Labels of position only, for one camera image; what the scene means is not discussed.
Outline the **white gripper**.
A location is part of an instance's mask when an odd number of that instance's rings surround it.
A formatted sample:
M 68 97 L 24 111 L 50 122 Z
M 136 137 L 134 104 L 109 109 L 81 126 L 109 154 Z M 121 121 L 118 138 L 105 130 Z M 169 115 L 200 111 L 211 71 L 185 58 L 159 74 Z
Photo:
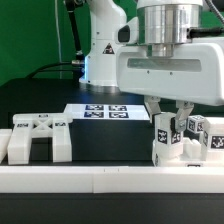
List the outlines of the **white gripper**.
M 145 46 L 124 46 L 116 75 L 121 91 L 145 95 L 151 123 L 161 113 L 160 98 L 177 100 L 171 130 L 185 131 L 193 103 L 224 105 L 224 37 L 195 38 L 177 45 L 171 57 L 149 57 Z

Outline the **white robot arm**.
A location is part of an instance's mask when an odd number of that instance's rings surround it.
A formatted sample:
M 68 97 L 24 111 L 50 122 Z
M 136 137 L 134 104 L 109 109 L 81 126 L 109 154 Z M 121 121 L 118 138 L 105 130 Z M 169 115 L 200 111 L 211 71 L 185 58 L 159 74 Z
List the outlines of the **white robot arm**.
M 224 18 L 201 26 L 203 8 L 216 9 L 211 0 L 135 0 L 131 20 L 113 0 L 83 1 L 91 16 L 83 86 L 142 95 L 150 116 L 162 98 L 174 100 L 178 131 L 196 104 L 224 105 Z

